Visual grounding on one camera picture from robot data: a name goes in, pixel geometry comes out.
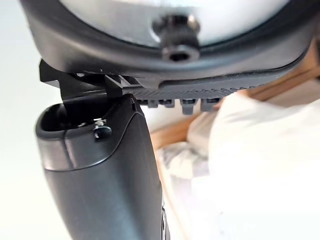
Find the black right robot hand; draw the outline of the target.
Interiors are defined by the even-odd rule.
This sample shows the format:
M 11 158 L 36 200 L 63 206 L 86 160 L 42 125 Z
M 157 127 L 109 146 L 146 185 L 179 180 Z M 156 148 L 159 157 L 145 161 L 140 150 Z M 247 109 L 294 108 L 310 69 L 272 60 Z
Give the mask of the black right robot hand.
M 42 167 L 74 240 L 168 240 L 142 106 L 193 113 L 305 57 L 317 0 L 23 0 L 41 82 Z

